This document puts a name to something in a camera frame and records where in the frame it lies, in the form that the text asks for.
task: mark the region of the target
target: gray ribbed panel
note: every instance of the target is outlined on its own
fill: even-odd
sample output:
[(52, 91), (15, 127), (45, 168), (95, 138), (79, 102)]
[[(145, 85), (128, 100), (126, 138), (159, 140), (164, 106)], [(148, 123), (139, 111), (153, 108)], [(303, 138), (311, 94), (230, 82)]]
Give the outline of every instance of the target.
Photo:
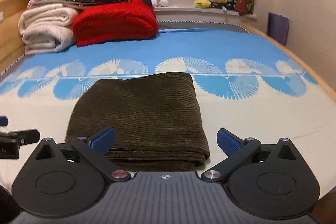
[(104, 198), (76, 216), (44, 220), (22, 213), (12, 224), (314, 224), (309, 217), (265, 220), (236, 207), (222, 186), (198, 179), (194, 172), (137, 173), (114, 183)]

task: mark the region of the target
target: bed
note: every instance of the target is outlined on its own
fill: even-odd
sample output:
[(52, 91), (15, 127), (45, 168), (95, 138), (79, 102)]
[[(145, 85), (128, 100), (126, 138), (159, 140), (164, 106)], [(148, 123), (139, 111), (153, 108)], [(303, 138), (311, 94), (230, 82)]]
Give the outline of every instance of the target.
[[(77, 100), (97, 80), (183, 71), (193, 77), (210, 147), (200, 173), (226, 158), (216, 142), (219, 128), (226, 128), (262, 143), (290, 138), (319, 181), (321, 196), (335, 187), (330, 159), (336, 158), (336, 104), (318, 75), (247, 25), (162, 21), (159, 27), (157, 37), (144, 41), (19, 58), (0, 78), (6, 130), (37, 128), (41, 138), (62, 143)], [(35, 147), (22, 147), (19, 160), (0, 160), (0, 183), (7, 189)]]

